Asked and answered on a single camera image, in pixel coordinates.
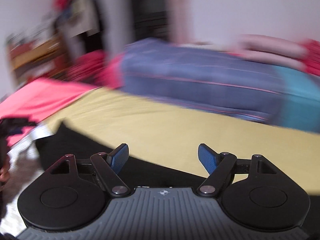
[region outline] silver screw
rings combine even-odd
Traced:
[[[215,187],[206,185],[206,186],[201,186],[200,191],[204,194],[210,194],[216,191]]]
[[[125,186],[115,186],[112,188],[112,192],[115,194],[124,194],[128,191]]]

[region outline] yellow fabric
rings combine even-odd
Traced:
[[[131,156],[203,177],[208,173],[197,157],[200,143],[238,158],[262,154],[308,193],[320,193],[318,134],[156,103],[105,88],[90,92],[46,122],[55,131],[62,119],[102,144],[127,143]]]

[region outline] black mat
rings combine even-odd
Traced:
[[[87,159],[97,152],[110,153],[113,150],[69,129],[63,123],[55,135],[36,140],[36,147],[40,153],[42,168],[45,170],[68,153],[74,154],[77,159]],[[133,157],[129,157],[119,177],[130,189],[137,186],[197,188],[205,180],[203,177]],[[308,233],[320,233],[320,196],[310,198],[311,207],[303,226]]]

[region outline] white wall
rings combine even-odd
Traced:
[[[130,0],[101,0],[106,17],[105,40],[111,55],[121,52],[124,45],[133,41]],[[41,23],[43,16],[51,10],[52,0],[0,0],[0,98],[13,92],[9,75],[5,39],[11,33],[26,30]],[[68,42],[74,55],[79,55],[81,46],[77,38]]]
[[[320,0],[189,0],[193,41],[230,45],[242,33],[320,40]]]

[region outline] dark doorway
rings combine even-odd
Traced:
[[[132,0],[135,40],[155,37],[168,40],[165,0]]]

